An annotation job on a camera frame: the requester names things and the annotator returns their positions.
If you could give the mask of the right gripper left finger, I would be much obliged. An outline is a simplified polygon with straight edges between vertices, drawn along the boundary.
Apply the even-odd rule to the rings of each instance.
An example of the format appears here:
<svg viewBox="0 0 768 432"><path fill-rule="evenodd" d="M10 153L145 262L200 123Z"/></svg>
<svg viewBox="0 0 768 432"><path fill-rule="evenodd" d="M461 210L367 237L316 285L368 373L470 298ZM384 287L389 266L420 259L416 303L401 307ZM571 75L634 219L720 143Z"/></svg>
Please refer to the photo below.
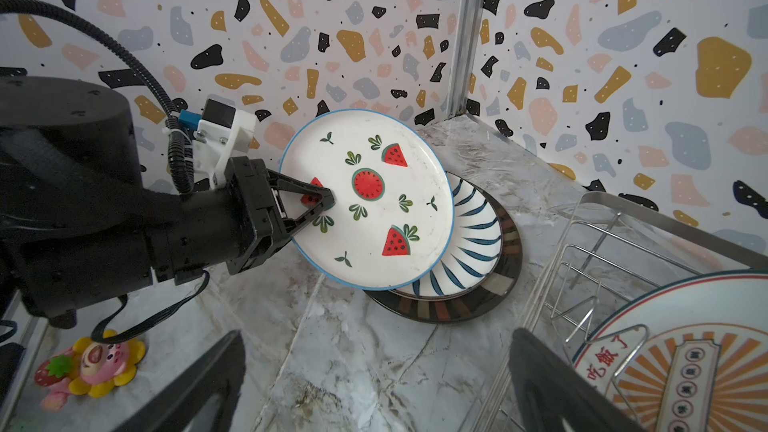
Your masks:
<svg viewBox="0 0 768 432"><path fill-rule="evenodd" d="M228 431L246 373L241 334L231 331L118 431Z"/></svg>

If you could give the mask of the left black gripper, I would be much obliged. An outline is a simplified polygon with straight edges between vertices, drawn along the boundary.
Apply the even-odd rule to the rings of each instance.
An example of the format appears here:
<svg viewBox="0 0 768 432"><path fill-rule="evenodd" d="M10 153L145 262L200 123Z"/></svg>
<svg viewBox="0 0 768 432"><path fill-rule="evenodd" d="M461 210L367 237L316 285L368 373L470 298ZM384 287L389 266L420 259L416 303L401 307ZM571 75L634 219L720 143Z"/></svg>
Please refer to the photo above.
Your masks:
<svg viewBox="0 0 768 432"><path fill-rule="evenodd" d="M239 227L238 255L226 262L230 275L263 265L335 205L330 189L275 172L262 159L230 158L225 177ZM310 196L310 207L298 217L290 217L281 192Z"/></svg>

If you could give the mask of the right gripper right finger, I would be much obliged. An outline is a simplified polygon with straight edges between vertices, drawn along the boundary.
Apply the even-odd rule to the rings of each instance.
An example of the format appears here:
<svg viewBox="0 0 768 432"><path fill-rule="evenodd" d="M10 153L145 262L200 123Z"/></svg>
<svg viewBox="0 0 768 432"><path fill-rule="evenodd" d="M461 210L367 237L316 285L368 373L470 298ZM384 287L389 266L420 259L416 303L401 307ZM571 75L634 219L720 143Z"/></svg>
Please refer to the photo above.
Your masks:
<svg viewBox="0 0 768 432"><path fill-rule="evenodd" d="M641 429L524 328L512 334L508 369L527 432Z"/></svg>

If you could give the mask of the brown rimmed cream plate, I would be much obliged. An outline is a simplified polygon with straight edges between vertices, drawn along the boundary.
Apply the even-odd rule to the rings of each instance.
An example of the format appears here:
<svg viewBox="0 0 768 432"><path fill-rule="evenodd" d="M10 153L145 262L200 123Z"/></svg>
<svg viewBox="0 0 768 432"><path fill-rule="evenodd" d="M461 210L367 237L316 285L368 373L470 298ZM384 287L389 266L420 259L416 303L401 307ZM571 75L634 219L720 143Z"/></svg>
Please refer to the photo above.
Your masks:
<svg viewBox="0 0 768 432"><path fill-rule="evenodd" d="M478 318L501 302L511 293L520 276L523 265L523 247L517 225L488 192L498 213L502 232L501 256L486 278L470 292L459 297L427 301L396 295L391 291L370 291L367 296L384 309L409 320L430 324L465 322Z"/></svg>

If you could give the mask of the watermelon pattern plate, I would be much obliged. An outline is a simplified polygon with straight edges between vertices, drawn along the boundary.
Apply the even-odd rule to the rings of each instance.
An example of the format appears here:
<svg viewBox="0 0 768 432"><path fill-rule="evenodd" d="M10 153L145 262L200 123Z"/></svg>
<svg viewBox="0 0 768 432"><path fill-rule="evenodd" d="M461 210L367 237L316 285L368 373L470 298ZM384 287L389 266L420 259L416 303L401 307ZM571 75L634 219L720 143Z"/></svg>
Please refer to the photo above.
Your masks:
<svg viewBox="0 0 768 432"><path fill-rule="evenodd" d="M333 206L293 242L345 285L408 285L447 250L455 219L447 174L431 147L392 117L358 109L321 115L294 135L279 171L331 191Z"/></svg>

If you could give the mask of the orange sunburst plate front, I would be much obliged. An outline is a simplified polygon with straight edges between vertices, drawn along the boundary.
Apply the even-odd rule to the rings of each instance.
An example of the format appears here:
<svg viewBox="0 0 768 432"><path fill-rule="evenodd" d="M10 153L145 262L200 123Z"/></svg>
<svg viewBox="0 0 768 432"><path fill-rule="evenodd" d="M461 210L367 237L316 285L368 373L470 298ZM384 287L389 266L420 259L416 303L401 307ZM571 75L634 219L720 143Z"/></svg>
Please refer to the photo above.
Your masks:
<svg viewBox="0 0 768 432"><path fill-rule="evenodd" d="M713 273L621 308L573 358L646 431L767 428L767 275Z"/></svg>

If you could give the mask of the black white striped plate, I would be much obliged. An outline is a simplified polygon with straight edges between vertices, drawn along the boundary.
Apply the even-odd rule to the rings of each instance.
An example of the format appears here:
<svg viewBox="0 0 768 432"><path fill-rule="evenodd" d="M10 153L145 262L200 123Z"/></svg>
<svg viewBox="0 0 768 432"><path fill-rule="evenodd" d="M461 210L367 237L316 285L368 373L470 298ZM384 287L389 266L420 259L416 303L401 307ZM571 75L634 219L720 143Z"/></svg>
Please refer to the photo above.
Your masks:
<svg viewBox="0 0 768 432"><path fill-rule="evenodd" d="M427 301L459 297L478 286L501 256L502 232L498 213L480 188L447 174L454 202L454 229L437 264L422 278L393 292Z"/></svg>

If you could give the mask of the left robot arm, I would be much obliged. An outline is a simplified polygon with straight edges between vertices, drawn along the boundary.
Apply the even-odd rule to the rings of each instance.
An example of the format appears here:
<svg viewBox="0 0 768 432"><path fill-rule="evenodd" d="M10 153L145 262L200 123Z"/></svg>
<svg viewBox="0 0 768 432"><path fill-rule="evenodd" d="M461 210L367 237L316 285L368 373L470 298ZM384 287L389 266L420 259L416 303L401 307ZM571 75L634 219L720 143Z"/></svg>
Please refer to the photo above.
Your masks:
<svg viewBox="0 0 768 432"><path fill-rule="evenodd" d="M156 282L263 264L334 204L330 190L234 157L219 189L142 184L127 99L46 77L1 81L1 273L56 328Z"/></svg>

